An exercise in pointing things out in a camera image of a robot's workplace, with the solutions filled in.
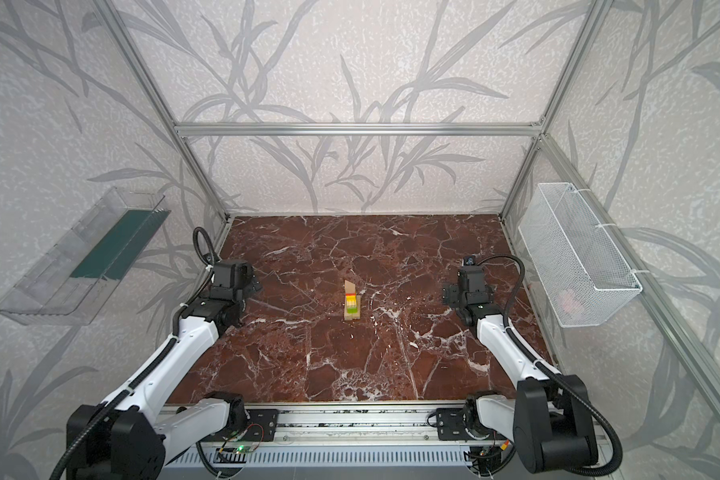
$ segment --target white wire basket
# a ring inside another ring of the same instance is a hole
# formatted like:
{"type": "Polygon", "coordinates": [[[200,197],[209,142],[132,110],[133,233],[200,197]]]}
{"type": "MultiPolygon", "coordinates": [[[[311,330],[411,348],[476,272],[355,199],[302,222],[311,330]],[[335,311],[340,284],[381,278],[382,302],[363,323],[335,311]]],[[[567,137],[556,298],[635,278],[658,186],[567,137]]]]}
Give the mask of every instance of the white wire basket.
{"type": "Polygon", "coordinates": [[[518,227],[563,327],[598,326],[643,291],[634,271],[569,183],[538,184],[518,227]]]}

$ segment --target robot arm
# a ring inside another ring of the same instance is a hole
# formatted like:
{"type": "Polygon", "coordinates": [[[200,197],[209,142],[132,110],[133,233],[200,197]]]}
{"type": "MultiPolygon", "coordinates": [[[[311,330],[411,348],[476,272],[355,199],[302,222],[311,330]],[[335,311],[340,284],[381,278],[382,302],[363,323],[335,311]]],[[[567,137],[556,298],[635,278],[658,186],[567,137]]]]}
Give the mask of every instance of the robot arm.
{"type": "Polygon", "coordinates": [[[531,473],[560,468],[591,476],[612,473],[621,462],[615,431],[589,404],[584,383],[576,375],[561,375],[512,326],[506,310],[522,286],[524,266],[517,257],[497,256],[511,258],[520,267],[520,278],[504,310],[494,302],[483,267],[473,256],[464,258],[458,283],[443,288],[443,303],[456,310],[475,338],[496,356],[518,390],[515,400],[486,395],[475,399],[473,405],[468,402],[465,412],[477,415],[464,416],[466,429],[483,436],[495,430],[508,438],[531,473]],[[595,415],[614,444],[614,457],[603,468],[586,468],[598,460],[595,415]]]}
{"type": "Polygon", "coordinates": [[[250,264],[228,260],[213,266],[212,284],[183,309],[178,335],[171,335],[136,370],[122,387],[98,406],[81,406],[67,422],[67,442],[72,445],[92,418],[121,399],[107,418],[73,448],[67,478],[138,478],[153,480],[163,466],[202,438],[222,431],[242,431],[248,422],[242,398],[213,393],[194,406],[157,422],[166,400],[204,351],[230,326],[241,326],[245,298],[259,291],[250,264]],[[161,358],[156,366],[154,361],[161,358]],[[133,389],[129,386],[141,377],[133,389]]]}

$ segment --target leaf pattern wallpaper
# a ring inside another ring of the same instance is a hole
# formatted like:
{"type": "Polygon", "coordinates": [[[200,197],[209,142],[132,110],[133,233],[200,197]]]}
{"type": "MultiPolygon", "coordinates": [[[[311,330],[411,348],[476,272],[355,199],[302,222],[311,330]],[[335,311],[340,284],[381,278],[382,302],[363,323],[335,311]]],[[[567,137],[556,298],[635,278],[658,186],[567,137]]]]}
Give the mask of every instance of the leaf pattern wallpaper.
{"type": "Polygon", "coordinates": [[[0,315],[0,480],[48,476],[69,414],[164,339],[200,272],[192,228],[222,226],[92,11],[0,2],[0,295],[112,186],[160,192],[171,213],[89,326],[0,315]]]}
{"type": "MultiPolygon", "coordinates": [[[[720,2],[612,8],[552,136],[720,366],[720,2]]],[[[540,181],[540,156],[508,218],[540,181]]],[[[720,423],[642,304],[604,325],[561,329],[529,269],[560,364],[618,426],[624,478],[720,479],[720,423]]]]}
{"type": "MultiPolygon", "coordinates": [[[[451,123],[538,120],[589,0],[116,5],[180,121],[451,123]]],[[[529,139],[191,143],[235,212],[496,213],[529,139]]]]}

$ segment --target wire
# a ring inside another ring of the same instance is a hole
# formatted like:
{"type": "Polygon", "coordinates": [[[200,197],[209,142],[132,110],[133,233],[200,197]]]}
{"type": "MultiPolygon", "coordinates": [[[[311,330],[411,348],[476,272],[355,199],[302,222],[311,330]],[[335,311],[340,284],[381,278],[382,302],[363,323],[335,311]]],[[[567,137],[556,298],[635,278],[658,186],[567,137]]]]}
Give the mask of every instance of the wire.
{"type": "MultiPolygon", "coordinates": [[[[489,472],[488,472],[488,475],[480,475],[481,477],[491,477],[491,478],[492,478],[494,475],[496,475],[497,473],[501,472],[502,470],[504,470],[504,468],[505,468],[506,466],[509,465],[509,462],[512,461],[512,457],[514,457],[514,454],[518,452],[518,450],[514,447],[514,444],[511,444],[511,445],[512,445],[512,449],[511,449],[510,452],[507,454],[507,456],[504,457],[504,458],[501,460],[501,463],[499,464],[499,466],[497,466],[495,470],[489,471],[489,472]]],[[[503,452],[504,452],[504,450],[499,449],[499,455],[501,455],[501,453],[503,453],[503,452]]],[[[465,454],[466,456],[469,456],[470,458],[473,458],[473,457],[471,457],[470,454],[468,454],[467,452],[464,452],[464,454],[465,454]]],[[[474,459],[474,460],[480,460],[480,459],[483,459],[483,458],[492,458],[492,457],[493,457],[493,456],[482,456],[482,457],[476,457],[476,458],[473,458],[473,459],[474,459]]],[[[477,474],[480,474],[480,470],[476,469],[475,466],[474,466],[474,464],[472,464],[472,466],[470,467],[470,470],[472,470],[473,472],[476,471],[477,474]]]]}
{"type": "MultiPolygon", "coordinates": [[[[263,439],[264,439],[264,427],[262,427],[262,426],[259,425],[258,423],[252,423],[252,424],[248,425],[248,427],[247,427],[245,430],[243,430],[243,432],[242,432],[240,435],[238,435],[237,438],[235,438],[235,441],[239,440],[240,438],[245,437],[246,434],[248,433],[248,431],[250,430],[250,428],[251,428],[251,427],[254,427],[254,426],[255,426],[255,427],[259,427],[259,428],[262,430],[262,436],[259,438],[259,441],[258,441],[258,443],[256,444],[256,446],[253,447],[253,448],[251,448],[250,450],[248,450],[248,451],[246,451],[246,452],[231,452],[231,453],[230,453],[231,455],[235,455],[235,454],[238,454],[238,453],[251,453],[251,452],[254,452],[254,451],[257,450],[258,447],[262,444],[262,441],[263,441],[263,439]]],[[[221,448],[219,448],[218,455],[219,455],[219,459],[221,460],[221,463],[235,463],[234,461],[230,460],[228,457],[225,457],[224,455],[222,455],[222,451],[224,450],[224,447],[225,447],[226,444],[227,444],[229,441],[231,441],[231,440],[232,440],[232,437],[227,438],[226,440],[224,440],[224,443],[221,445],[221,448]]]]}
{"type": "Polygon", "coordinates": [[[479,455],[479,454],[475,455],[470,452],[464,452],[464,456],[469,457],[469,458],[474,458],[475,460],[481,460],[483,458],[497,457],[497,456],[501,455],[502,453],[504,453],[504,450],[502,450],[501,447],[499,447],[499,446],[496,446],[496,447],[497,447],[496,452],[490,452],[488,455],[479,455]]]}
{"type": "Polygon", "coordinates": [[[200,462],[202,463],[202,466],[206,468],[209,474],[216,477],[217,480],[228,480],[229,478],[234,477],[240,472],[241,468],[237,468],[237,472],[234,472],[231,475],[222,476],[223,472],[218,468],[212,466],[211,462],[208,461],[208,457],[206,457],[205,452],[202,450],[202,445],[200,444],[200,441],[195,443],[195,448],[197,448],[197,455],[200,456],[200,462]]]}
{"type": "Polygon", "coordinates": [[[584,406],[587,411],[592,415],[593,418],[595,418],[600,426],[603,427],[603,430],[605,430],[606,435],[608,435],[608,439],[610,440],[611,446],[614,449],[614,454],[610,457],[610,460],[607,464],[605,464],[602,467],[576,467],[576,468],[566,468],[568,472],[571,472],[575,475],[584,475],[589,477],[602,477],[605,475],[610,475],[611,473],[614,473],[616,470],[619,469],[619,466],[621,466],[621,461],[624,459],[624,450],[621,445],[621,440],[619,439],[618,434],[616,434],[616,430],[611,426],[611,424],[606,420],[606,418],[603,416],[602,413],[600,413],[597,408],[595,408],[589,401],[587,401],[585,398],[582,398],[579,394],[576,393],[567,383],[565,380],[563,380],[557,373],[550,370],[545,364],[544,360],[539,358],[537,355],[533,354],[532,351],[528,350],[525,345],[520,341],[520,339],[514,334],[514,328],[510,329],[511,326],[509,322],[509,309],[514,304],[515,298],[518,295],[518,291],[523,285],[523,279],[525,278],[525,264],[523,264],[523,261],[517,258],[515,255],[508,255],[508,254],[497,254],[492,255],[481,262],[478,263],[478,265],[482,265],[485,262],[492,260],[493,258],[509,258],[516,264],[518,264],[518,267],[520,269],[520,274],[518,276],[518,281],[514,284],[514,287],[512,288],[512,291],[509,294],[509,299],[507,300],[507,305],[504,308],[504,314],[502,315],[502,322],[504,324],[504,328],[507,332],[508,337],[510,340],[512,340],[512,343],[514,343],[518,349],[528,358],[528,360],[531,360],[539,370],[541,370],[546,376],[550,378],[553,382],[557,383],[557,385],[563,389],[568,395],[570,395],[573,399],[575,399],[578,403],[584,406]]]}
{"type": "MultiPolygon", "coordinates": [[[[206,265],[211,265],[211,267],[218,261],[219,257],[216,254],[216,252],[213,250],[213,244],[211,243],[210,236],[208,235],[208,232],[201,226],[198,226],[194,229],[192,232],[192,244],[195,247],[195,253],[200,258],[200,261],[203,262],[206,265]],[[202,252],[200,251],[200,246],[198,245],[197,241],[197,235],[201,234],[202,238],[206,242],[206,246],[208,247],[209,251],[209,260],[206,260],[202,256],[202,252]]],[[[54,470],[50,473],[49,479],[50,480],[60,480],[61,475],[64,474],[64,470],[67,469],[67,465],[69,464],[70,460],[72,459],[72,455],[74,454],[75,450],[82,445],[83,441],[90,435],[90,433],[96,429],[96,427],[99,426],[108,416],[110,413],[112,413],[113,410],[131,393],[134,392],[134,389],[138,387],[139,384],[141,384],[145,378],[147,378],[152,371],[157,368],[157,366],[162,362],[167,356],[168,353],[173,349],[173,346],[177,343],[177,340],[175,337],[179,336],[179,328],[180,328],[180,318],[181,314],[184,310],[186,310],[186,304],[192,303],[198,295],[208,286],[208,283],[211,281],[211,277],[213,275],[212,268],[209,269],[208,275],[206,275],[206,278],[204,281],[200,284],[200,287],[195,290],[195,292],[192,294],[190,299],[185,302],[185,305],[182,305],[176,313],[173,315],[173,321],[171,325],[171,333],[173,334],[173,338],[168,340],[168,343],[163,347],[163,349],[160,351],[160,353],[157,354],[154,360],[150,362],[149,365],[144,368],[137,376],[136,378],[131,381],[131,383],[128,384],[128,388],[122,390],[120,393],[117,394],[115,398],[112,398],[112,400],[107,403],[105,406],[102,407],[101,410],[88,422],[88,424],[83,427],[82,430],[80,430],[80,433],[77,434],[77,436],[74,438],[74,440],[67,446],[67,450],[64,451],[64,454],[59,458],[59,461],[56,463],[56,466],[54,467],[54,470]]]]}
{"type": "Polygon", "coordinates": [[[251,428],[251,427],[259,427],[262,430],[262,436],[259,437],[259,442],[256,444],[256,446],[251,448],[246,453],[254,452],[259,446],[261,446],[262,440],[264,439],[264,427],[260,426],[258,423],[252,423],[251,425],[248,426],[248,428],[251,428]]]}

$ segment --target aluminum frame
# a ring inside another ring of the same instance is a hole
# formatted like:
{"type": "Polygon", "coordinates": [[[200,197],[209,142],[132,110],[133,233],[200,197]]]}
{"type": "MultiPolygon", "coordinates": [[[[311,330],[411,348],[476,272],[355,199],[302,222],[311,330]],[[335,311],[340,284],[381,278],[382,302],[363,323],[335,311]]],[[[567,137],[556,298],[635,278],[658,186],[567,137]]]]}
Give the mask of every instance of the aluminum frame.
{"type": "MultiPolygon", "coordinates": [[[[540,119],[540,134],[546,134],[552,121],[557,116],[557,112],[568,95],[570,86],[576,80],[576,76],[581,69],[581,65],[584,62],[586,54],[592,48],[592,44],[595,42],[597,33],[600,31],[600,27],[603,26],[605,17],[610,10],[611,4],[614,0],[594,0],[590,6],[590,10],[586,13],[584,23],[581,24],[581,29],[576,37],[574,47],[570,50],[570,55],[563,67],[563,72],[560,74],[560,78],[557,79],[557,84],[552,91],[549,103],[541,115],[540,119]]],[[[509,213],[509,208],[512,207],[512,203],[520,192],[520,187],[525,182],[525,178],[528,176],[530,169],[533,168],[534,162],[536,161],[536,153],[539,150],[538,138],[533,138],[533,143],[530,145],[528,152],[523,159],[523,163],[520,166],[517,177],[512,183],[512,187],[507,195],[507,200],[504,202],[504,206],[501,207],[501,213],[499,216],[503,219],[509,213]]]]}
{"type": "MultiPolygon", "coordinates": [[[[540,151],[544,153],[562,181],[571,182],[580,189],[581,195],[600,222],[604,225],[610,224],[610,236],[627,263],[635,270],[648,270],[648,266],[634,251],[619,227],[614,226],[614,220],[603,208],[603,205],[588,190],[586,181],[570,163],[557,142],[546,134],[538,140],[538,144],[540,151]]],[[[682,317],[656,278],[652,274],[637,273],[636,275],[640,276],[640,282],[643,284],[643,293],[640,295],[643,306],[720,420],[720,367],[704,348],[699,337],[691,330],[688,322],[682,317]]]]}
{"type": "MultiPolygon", "coordinates": [[[[180,406],[165,405],[158,421],[172,416],[180,406]]],[[[407,400],[369,402],[267,402],[247,403],[247,410],[277,408],[273,446],[486,446],[504,440],[438,439],[436,427],[426,424],[436,408],[462,408],[459,400],[407,400]]],[[[595,422],[599,446],[609,446],[605,431],[595,422]]],[[[221,446],[222,442],[203,442],[221,446]]]]}
{"type": "Polygon", "coordinates": [[[531,137],[538,135],[538,123],[463,123],[463,124],[358,124],[358,123],[179,123],[176,133],[187,137],[251,136],[499,136],[531,137]]]}
{"type": "Polygon", "coordinates": [[[216,210],[216,213],[224,221],[226,221],[227,213],[224,203],[221,202],[221,199],[216,194],[216,191],[213,189],[210,180],[200,166],[200,162],[192,153],[192,150],[186,144],[184,139],[176,134],[176,131],[174,130],[176,121],[173,119],[173,115],[168,108],[168,103],[158,90],[157,83],[152,78],[149,69],[146,67],[144,59],[141,57],[141,54],[136,48],[134,40],[128,33],[128,29],[123,23],[123,19],[117,13],[112,1],[92,0],[92,2],[95,6],[96,14],[99,17],[99,20],[101,20],[101,24],[104,26],[112,38],[112,41],[122,53],[128,68],[136,77],[136,80],[139,82],[142,90],[144,90],[144,94],[147,99],[149,99],[150,103],[152,103],[152,106],[157,113],[157,117],[160,119],[160,122],[163,124],[163,127],[167,131],[170,139],[173,141],[173,144],[184,160],[184,163],[186,163],[186,166],[189,168],[190,173],[195,180],[197,180],[198,184],[200,184],[200,188],[203,193],[205,193],[206,197],[208,197],[208,201],[211,202],[211,205],[214,210],[216,210]]]}

